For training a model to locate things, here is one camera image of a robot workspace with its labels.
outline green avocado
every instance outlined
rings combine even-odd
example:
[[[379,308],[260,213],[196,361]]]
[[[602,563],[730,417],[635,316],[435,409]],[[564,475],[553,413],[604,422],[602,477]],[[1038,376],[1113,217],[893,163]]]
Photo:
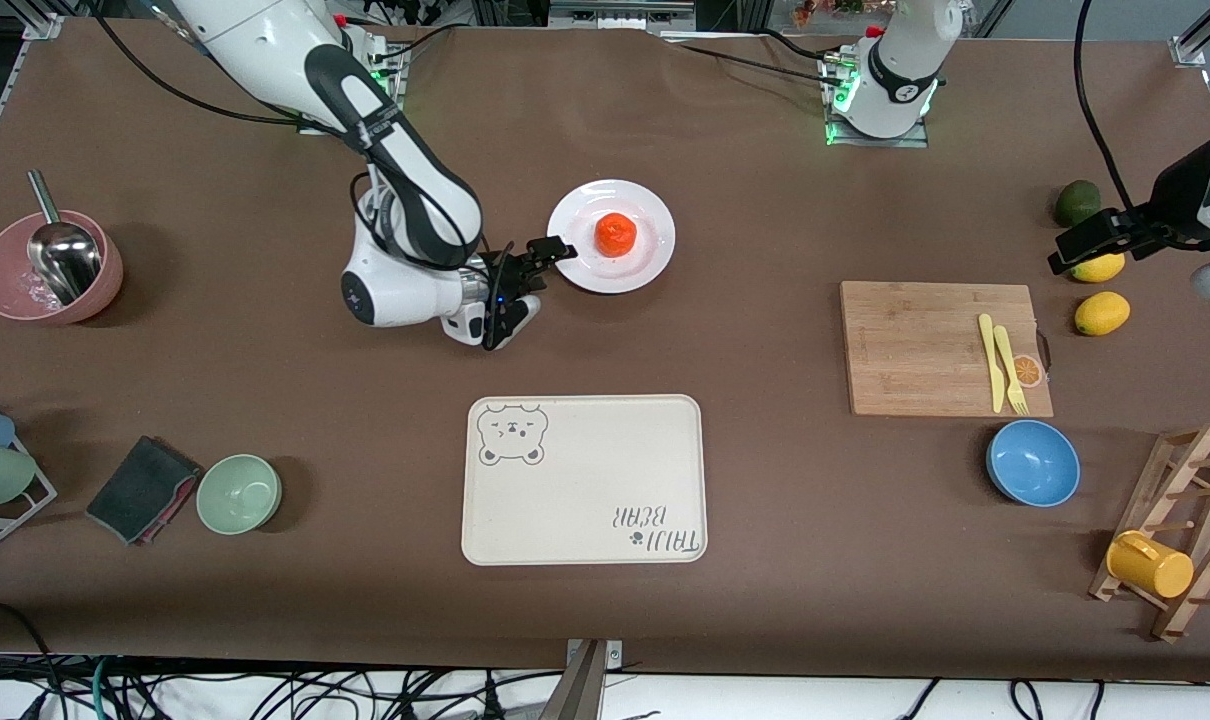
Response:
[[[1097,184],[1073,182],[1058,194],[1058,202],[1054,202],[1054,221],[1062,227],[1076,227],[1077,223],[1102,208],[1104,200],[1099,195]]]

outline bear drawing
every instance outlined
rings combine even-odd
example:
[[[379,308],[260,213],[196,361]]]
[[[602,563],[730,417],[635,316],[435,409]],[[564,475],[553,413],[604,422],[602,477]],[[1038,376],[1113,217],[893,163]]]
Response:
[[[542,461],[542,434],[547,432],[547,415],[535,407],[486,407],[476,420],[482,432],[482,462],[495,465],[499,460],[519,457],[526,465]]]

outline tabletop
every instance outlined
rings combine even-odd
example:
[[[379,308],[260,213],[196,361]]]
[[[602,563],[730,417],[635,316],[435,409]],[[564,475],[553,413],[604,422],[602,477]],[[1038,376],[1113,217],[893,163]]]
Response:
[[[160,23],[120,22],[161,77],[261,108]],[[809,40],[819,47],[820,38]],[[811,70],[759,38],[698,41]],[[1090,44],[1090,99],[1130,189],[1210,137],[1162,44]],[[0,123],[0,231],[27,169],[120,247],[125,287],[75,327],[0,318],[0,407],[60,497],[0,543],[0,601],[58,652],[559,666],[622,638],[639,670],[1210,679],[1210,609],[1169,646],[1141,601],[1087,597],[1156,433],[1210,421],[1210,304],[1162,252],[1108,283],[1134,316],[1076,336],[1093,290],[1049,273],[1047,205],[1104,185],[1071,46],[961,41],[928,150],[826,146],[814,83],[641,31],[463,29],[422,46],[407,114],[477,191],[491,242],[546,231],[599,178],[663,197],[678,250],[623,296],[553,273],[503,351],[346,313],[348,179],[327,137],[167,96],[69,19]],[[1104,202],[1116,202],[1104,188]],[[986,479],[999,424],[855,417],[839,282],[1018,283],[1053,353],[1053,422],[1084,474],[1053,509]],[[709,536],[687,565],[477,568],[459,548],[465,419],[485,396],[684,393],[704,424]],[[270,459],[261,532],[194,503],[152,546],[83,515],[139,436],[203,466]],[[23,638],[0,624],[0,649]]]

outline yellow mug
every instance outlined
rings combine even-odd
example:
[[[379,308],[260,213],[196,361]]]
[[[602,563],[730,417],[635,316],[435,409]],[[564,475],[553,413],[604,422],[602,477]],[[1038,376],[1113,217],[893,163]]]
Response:
[[[1108,574],[1156,597],[1180,597],[1191,584],[1194,570],[1185,553],[1139,530],[1122,532],[1107,548]]]

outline pink bowl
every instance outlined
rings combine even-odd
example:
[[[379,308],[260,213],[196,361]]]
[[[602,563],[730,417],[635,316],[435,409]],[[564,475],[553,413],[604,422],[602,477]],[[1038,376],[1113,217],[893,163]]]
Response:
[[[67,223],[90,231],[102,255],[102,270],[90,289],[71,305],[60,306],[53,292],[35,273],[28,261],[28,240],[44,225],[44,215],[35,213],[17,220],[0,234],[0,316],[35,326],[69,326],[92,318],[116,296],[125,278],[120,250],[108,238],[103,227],[88,215],[76,211],[58,211]]]

